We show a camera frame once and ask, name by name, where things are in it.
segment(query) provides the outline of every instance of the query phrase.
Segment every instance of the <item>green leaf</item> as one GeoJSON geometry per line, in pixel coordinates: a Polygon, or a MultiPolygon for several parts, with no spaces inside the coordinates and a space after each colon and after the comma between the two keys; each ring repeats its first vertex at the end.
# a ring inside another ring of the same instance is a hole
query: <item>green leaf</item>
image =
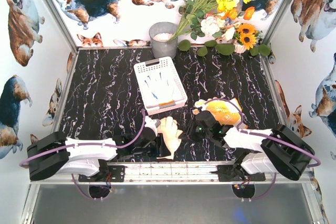
{"type": "Polygon", "coordinates": [[[206,47],[201,47],[198,51],[197,51],[197,55],[204,57],[206,56],[208,53],[208,49],[206,47]]]}
{"type": "Polygon", "coordinates": [[[191,47],[191,43],[189,40],[184,39],[179,43],[179,50],[180,51],[188,51],[191,47]]]}
{"type": "Polygon", "coordinates": [[[212,34],[212,37],[214,37],[214,38],[220,38],[221,36],[222,36],[222,33],[220,31],[212,34]]]}
{"type": "Polygon", "coordinates": [[[209,40],[209,41],[207,41],[207,42],[204,43],[204,44],[205,44],[205,46],[207,46],[207,47],[214,47],[214,46],[217,45],[217,41],[215,41],[215,40],[209,40]]]}
{"type": "Polygon", "coordinates": [[[235,51],[233,44],[217,44],[215,48],[221,55],[231,55],[235,51]]]}
{"type": "Polygon", "coordinates": [[[264,56],[269,56],[271,53],[271,48],[269,46],[266,46],[265,44],[261,44],[259,46],[259,53],[261,53],[264,56]]]}
{"type": "Polygon", "coordinates": [[[191,34],[190,34],[190,37],[191,37],[193,40],[196,40],[196,39],[197,39],[197,34],[196,34],[196,33],[191,33],[191,34]]]}
{"type": "Polygon", "coordinates": [[[194,24],[194,25],[198,25],[199,21],[197,18],[192,18],[191,22],[194,24]]]}
{"type": "Polygon", "coordinates": [[[204,18],[204,12],[202,10],[198,10],[196,12],[196,17],[200,19],[204,18]]]}
{"type": "Polygon", "coordinates": [[[258,53],[259,53],[259,49],[256,46],[250,49],[251,56],[256,56],[258,55],[258,53]]]}
{"type": "Polygon", "coordinates": [[[192,0],[187,0],[187,5],[194,5],[194,1],[192,1],[192,0]]]}

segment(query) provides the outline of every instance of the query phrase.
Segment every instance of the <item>metal bar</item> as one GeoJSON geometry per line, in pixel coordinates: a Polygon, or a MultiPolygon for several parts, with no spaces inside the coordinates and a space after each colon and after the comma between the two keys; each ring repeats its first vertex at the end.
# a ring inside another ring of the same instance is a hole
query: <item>metal bar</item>
{"type": "Polygon", "coordinates": [[[44,0],[47,8],[49,9],[49,12],[51,16],[54,18],[56,24],[58,25],[59,29],[61,30],[61,33],[64,35],[67,43],[69,44],[71,51],[77,52],[77,47],[74,39],[72,38],[72,35],[67,28],[66,24],[64,23],[60,13],[58,12],[57,8],[55,7],[53,0],[44,0]]]}
{"type": "Polygon", "coordinates": [[[263,44],[266,44],[268,45],[273,34],[275,33],[276,31],[276,28],[278,27],[282,17],[283,17],[283,14],[285,13],[285,11],[287,10],[287,8],[289,7],[290,3],[292,2],[292,0],[282,0],[282,3],[277,11],[277,13],[275,14],[275,17],[274,19],[272,20],[265,36],[264,36],[264,39],[262,40],[262,43],[263,44]]]}
{"type": "Polygon", "coordinates": [[[26,198],[26,203],[22,212],[20,224],[30,224],[33,218],[33,212],[37,200],[37,195],[40,189],[39,184],[30,184],[28,189],[28,194],[26,198]]]}

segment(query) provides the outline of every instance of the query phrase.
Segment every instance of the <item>sunflower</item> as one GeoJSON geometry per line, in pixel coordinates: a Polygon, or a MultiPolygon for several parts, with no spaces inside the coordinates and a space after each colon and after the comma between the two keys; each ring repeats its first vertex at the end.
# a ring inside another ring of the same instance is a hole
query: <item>sunflower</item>
{"type": "Polygon", "coordinates": [[[253,34],[240,34],[240,42],[243,43],[247,50],[250,50],[257,43],[257,38],[253,34]]]}
{"type": "Polygon", "coordinates": [[[244,35],[250,35],[256,32],[256,28],[251,24],[241,24],[238,28],[238,32],[244,35]]]}

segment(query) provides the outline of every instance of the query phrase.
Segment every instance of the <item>flower bouquet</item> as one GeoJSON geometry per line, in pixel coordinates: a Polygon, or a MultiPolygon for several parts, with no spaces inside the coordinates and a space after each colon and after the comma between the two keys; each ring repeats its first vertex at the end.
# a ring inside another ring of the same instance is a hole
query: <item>flower bouquet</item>
{"type": "MultiPolygon", "coordinates": [[[[185,0],[185,6],[179,8],[182,15],[177,31],[172,39],[179,35],[190,34],[196,40],[198,37],[212,36],[214,40],[207,41],[205,47],[198,50],[199,56],[207,54],[207,46],[215,47],[223,55],[230,55],[234,51],[244,52],[250,50],[250,54],[255,56],[259,49],[255,47],[261,32],[248,23],[241,23],[237,19],[250,20],[255,12],[254,7],[249,7],[242,12],[242,5],[253,0],[185,0]],[[226,41],[228,44],[218,44],[217,41],[226,41]]],[[[179,49],[187,51],[191,43],[183,40],[179,44],[179,49]]],[[[267,54],[268,47],[264,45],[260,51],[267,54]]]]}

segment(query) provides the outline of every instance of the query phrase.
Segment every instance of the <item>white glove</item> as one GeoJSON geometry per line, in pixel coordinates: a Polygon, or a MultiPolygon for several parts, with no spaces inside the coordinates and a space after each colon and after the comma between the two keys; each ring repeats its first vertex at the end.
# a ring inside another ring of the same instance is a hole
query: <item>white glove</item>
{"type": "Polygon", "coordinates": [[[174,153],[181,144],[181,139],[179,139],[179,136],[183,133],[183,131],[178,130],[177,122],[171,116],[161,119],[160,122],[161,124],[157,128],[157,132],[162,133],[164,143],[171,153],[170,156],[161,158],[167,158],[173,160],[174,153]]]}

